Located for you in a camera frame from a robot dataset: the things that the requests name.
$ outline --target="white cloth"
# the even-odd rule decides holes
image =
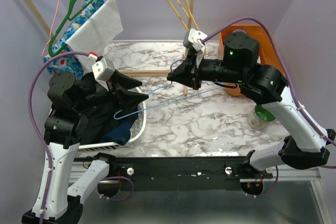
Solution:
[[[107,0],[67,41],[72,51],[96,52],[123,30],[116,0]],[[91,72],[91,62],[85,56],[75,55],[83,70]]]

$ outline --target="metal bolt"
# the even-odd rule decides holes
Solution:
[[[127,174],[132,176],[134,174],[134,169],[132,167],[127,169]]]
[[[273,168],[272,167],[268,167],[268,168],[266,168],[266,170],[265,170],[267,173],[269,173],[269,174],[272,174],[273,173]]]
[[[231,173],[232,173],[232,168],[231,167],[226,167],[225,168],[225,173],[227,174],[227,175],[230,175]]]

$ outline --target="laundry basket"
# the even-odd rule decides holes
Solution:
[[[139,88],[135,88],[134,91],[135,90],[139,93],[142,93]],[[138,108],[139,110],[146,109],[146,103],[143,101],[142,103],[139,104]],[[146,120],[147,120],[147,111],[144,110],[139,112],[138,119],[133,123],[133,126],[131,127],[131,138],[124,146],[127,146],[128,144],[134,142],[141,136],[146,127]],[[117,148],[124,146],[121,146],[114,142],[80,145],[76,156],[77,157],[92,156],[95,155],[95,152],[107,152],[110,150],[116,150]]]

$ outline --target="orange bin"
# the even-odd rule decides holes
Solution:
[[[227,29],[221,31],[220,39],[219,39],[219,48],[218,48],[218,58],[219,59],[222,60],[224,57],[224,45],[223,45],[224,38],[235,30],[243,30],[251,38],[258,40],[260,43],[259,56],[260,56],[261,64],[274,66],[278,68],[283,75],[285,75],[284,70],[280,64],[280,61],[278,60],[278,57],[275,54],[275,51],[272,47],[271,41],[269,40],[267,36],[267,33],[259,25],[232,25],[228,27]],[[235,89],[225,88],[225,91],[227,94],[233,97],[244,96],[243,94],[240,93],[239,87]]]

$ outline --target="marble tabletop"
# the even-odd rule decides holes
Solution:
[[[218,42],[207,45],[206,58],[217,58]],[[185,48],[181,41],[114,41],[102,55],[113,60],[118,70],[169,69],[181,59]],[[136,78],[147,93],[169,84],[165,77]],[[264,131],[252,130],[246,114],[255,106],[252,100],[230,97],[224,88],[204,83],[198,91],[208,91],[181,101],[147,110],[146,128],[139,139],[114,152],[118,156],[194,156],[246,155],[278,143],[288,132],[275,121]],[[157,90],[146,100],[147,107],[183,98],[183,86],[173,83]]]

